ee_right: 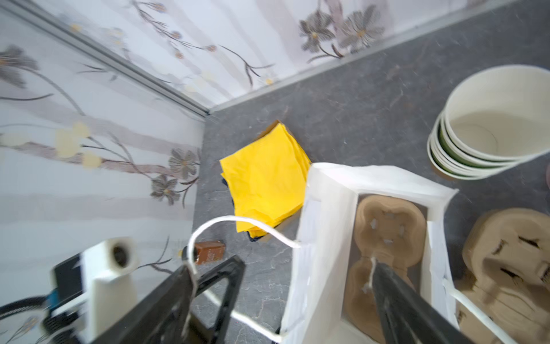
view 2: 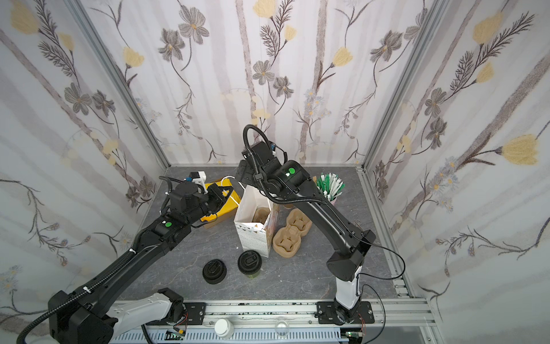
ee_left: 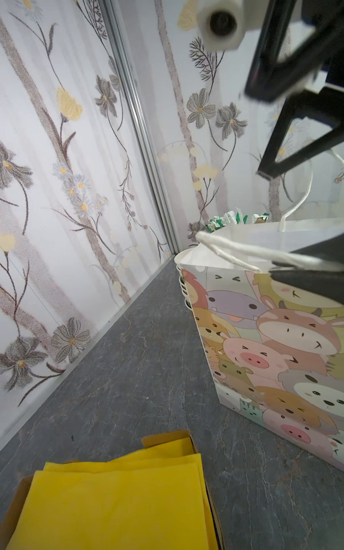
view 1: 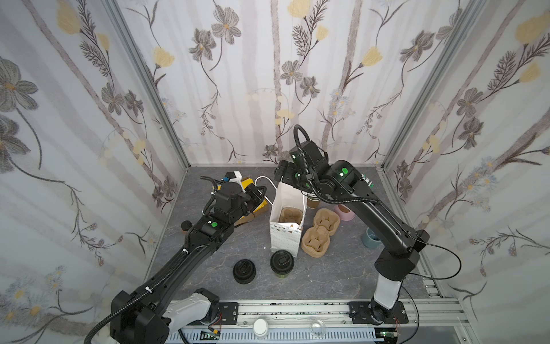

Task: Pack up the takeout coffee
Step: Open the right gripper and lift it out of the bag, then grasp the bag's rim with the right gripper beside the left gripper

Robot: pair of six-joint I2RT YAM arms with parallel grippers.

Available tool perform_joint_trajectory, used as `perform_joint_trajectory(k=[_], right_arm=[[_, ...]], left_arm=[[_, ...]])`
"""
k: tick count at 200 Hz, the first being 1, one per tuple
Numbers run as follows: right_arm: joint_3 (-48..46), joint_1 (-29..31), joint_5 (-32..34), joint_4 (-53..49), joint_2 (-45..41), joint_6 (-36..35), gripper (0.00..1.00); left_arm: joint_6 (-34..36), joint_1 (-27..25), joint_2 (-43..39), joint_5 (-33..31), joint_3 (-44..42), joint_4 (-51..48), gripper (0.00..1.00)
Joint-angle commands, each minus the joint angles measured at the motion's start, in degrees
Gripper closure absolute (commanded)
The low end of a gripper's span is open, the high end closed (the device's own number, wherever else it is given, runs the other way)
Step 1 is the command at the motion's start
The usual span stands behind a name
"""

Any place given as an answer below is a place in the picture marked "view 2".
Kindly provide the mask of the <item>green paper coffee cup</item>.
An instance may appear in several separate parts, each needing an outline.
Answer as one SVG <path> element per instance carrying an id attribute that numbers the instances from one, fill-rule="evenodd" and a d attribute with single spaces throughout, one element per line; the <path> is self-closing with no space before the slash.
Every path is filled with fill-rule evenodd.
<path id="1" fill-rule="evenodd" d="M 260 273 L 261 273 L 261 272 L 258 271 L 258 272 L 255 272 L 255 273 L 253 273 L 253 274 L 249 274 L 249 275 L 246 275 L 246 276 L 247 276 L 248 278 L 250 278 L 250 279 L 254 279 L 254 278 L 257 278 L 257 277 L 260 275 Z"/>

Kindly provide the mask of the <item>black cup lid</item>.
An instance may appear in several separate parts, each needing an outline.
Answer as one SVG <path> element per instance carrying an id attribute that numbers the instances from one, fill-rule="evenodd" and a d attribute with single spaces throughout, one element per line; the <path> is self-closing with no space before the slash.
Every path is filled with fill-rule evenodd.
<path id="1" fill-rule="evenodd" d="M 237 266 L 239 271 L 244 275 L 261 271 L 262 256 L 256 251 L 247 250 L 239 256 Z"/>

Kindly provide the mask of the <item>white paper bag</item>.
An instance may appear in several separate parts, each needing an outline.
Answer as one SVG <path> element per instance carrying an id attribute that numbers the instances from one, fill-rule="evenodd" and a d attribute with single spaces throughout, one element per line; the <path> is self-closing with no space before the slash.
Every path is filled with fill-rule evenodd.
<path id="1" fill-rule="evenodd" d="M 233 219 L 243 249 L 256 251 L 262 257 L 268 258 L 279 218 L 279 205 L 270 201 L 254 187 L 240 185 L 233 176 L 225 178 L 231 179 L 234 188 L 240 186 L 243 190 L 243 196 L 240 197 L 241 203 Z M 258 207 L 269 207 L 271 210 L 265 225 L 252 222 Z"/>

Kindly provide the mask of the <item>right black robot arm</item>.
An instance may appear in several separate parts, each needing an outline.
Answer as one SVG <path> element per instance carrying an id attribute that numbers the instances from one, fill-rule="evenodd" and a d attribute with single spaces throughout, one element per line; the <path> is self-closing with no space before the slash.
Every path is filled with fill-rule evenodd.
<path id="1" fill-rule="evenodd" d="M 376 235 L 370 230 L 363 232 L 348 221 L 322 196 L 299 163 L 292 160 L 280 163 L 270 143 L 245 142 L 242 154 L 236 174 L 238 181 L 254 187 L 275 204 L 295 206 L 329 240 L 334 253 L 327 261 L 327 268 L 337 281 L 332 322 L 336 325 L 350 323 L 361 303 L 359 273 Z"/>

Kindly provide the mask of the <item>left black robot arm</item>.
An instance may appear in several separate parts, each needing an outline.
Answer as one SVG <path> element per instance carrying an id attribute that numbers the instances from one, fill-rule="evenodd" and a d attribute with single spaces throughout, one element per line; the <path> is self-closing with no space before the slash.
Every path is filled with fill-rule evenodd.
<path id="1" fill-rule="evenodd" d="M 183 298 L 163 288 L 129 310 L 117 312 L 112 306 L 120 295 L 153 263 L 176 248 L 201 219 L 216 215 L 229 200 L 232 186 L 212 183 L 205 187 L 191 179 L 164 179 L 168 193 L 159 218 L 141 229 L 127 252 L 96 277 L 71 293 L 58 292 L 50 298 L 48 310 L 33 320 L 17 337 L 27 336 L 49 321 L 50 335 L 59 343 L 108 343 L 120 333 L 158 320 L 186 321 Z"/>

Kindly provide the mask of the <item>stack of black lids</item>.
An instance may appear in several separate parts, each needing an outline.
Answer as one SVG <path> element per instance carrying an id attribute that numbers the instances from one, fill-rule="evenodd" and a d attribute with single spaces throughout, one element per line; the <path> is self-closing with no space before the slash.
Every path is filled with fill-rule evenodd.
<path id="1" fill-rule="evenodd" d="M 212 259 L 204 265 L 202 275 L 207 283 L 217 285 L 225 279 L 227 267 L 222 260 Z"/>

